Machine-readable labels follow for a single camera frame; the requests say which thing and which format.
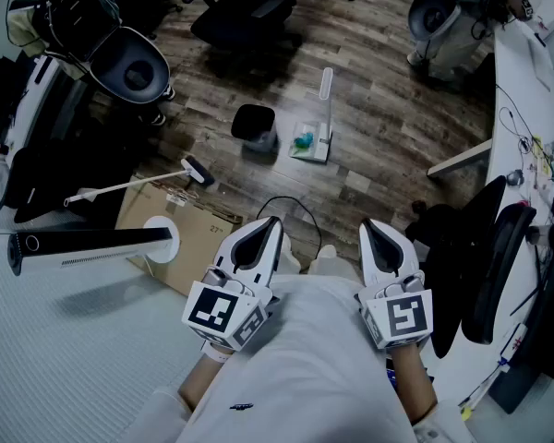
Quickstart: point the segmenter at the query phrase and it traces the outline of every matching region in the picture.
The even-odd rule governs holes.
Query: white shirt
[[[354,294],[363,286],[325,276],[274,276],[281,302],[235,353],[193,414],[176,390],[160,389],[125,443],[470,443],[454,405],[414,428],[388,380]]]

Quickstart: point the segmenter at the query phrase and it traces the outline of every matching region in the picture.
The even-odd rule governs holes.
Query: person in yellow shirt
[[[25,8],[20,11],[13,10],[8,11],[6,18],[8,39],[16,46],[22,48],[28,57],[41,55],[48,49],[45,42],[33,28],[33,13],[34,9],[32,8]],[[64,72],[74,80],[82,78],[86,74],[85,70],[83,71],[73,64],[62,61],[61,59],[56,60]],[[170,101],[174,97],[175,90],[169,85],[160,100]],[[166,121],[166,117],[155,103],[140,107],[138,117],[143,123],[151,126],[161,126]]]

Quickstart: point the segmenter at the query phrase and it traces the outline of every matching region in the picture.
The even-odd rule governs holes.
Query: person in white shirt
[[[286,274],[288,257],[271,281],[281,302],[246,348],[212,344],[225,364],[203,355],[179,390],[157,389],[124,443],[474,441],[415,344],[390,350],[394,390],[358,313],[363,285],[333,246],[308,275]]]

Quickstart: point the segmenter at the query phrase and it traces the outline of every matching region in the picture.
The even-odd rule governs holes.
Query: broom handle
[[[64,207],[67,207],[72,202],[82,200],[83,198],[96,197],[99,194],[106,194],[107,192],[113,192],[114,190],[118,190],[120,188],[139,186],[141,184],[146,184],[151,181],[158,181],[160,179],[166,179],[167,177],[174,177],[176,175],[188,174],[188,173],[189,173],[189,170],[177,171],[176,173],[156,175],[154,177],[148,177],[147,179],[139,179],[138,181],[125,182],[124,184],[119,184],[117,186],[110,186],[106,188],[101,188],[99,190],[92,190],[90,192],[85,192],[84,194],[68,197],[66,200],[64,200]]]

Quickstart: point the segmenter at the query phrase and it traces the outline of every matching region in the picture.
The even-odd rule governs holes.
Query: wristband
[[[230,356],[232,356],[231,354],[219,352],[218,350],[213,348],[213,346],[211,346],[211,343],[208,340],[206,340],[203,343],[203,346],[201,346],[201,352],[206,354],[209,358],[211,358],[216,363],[222,363],[222,364],[225,363],[230,358]]]

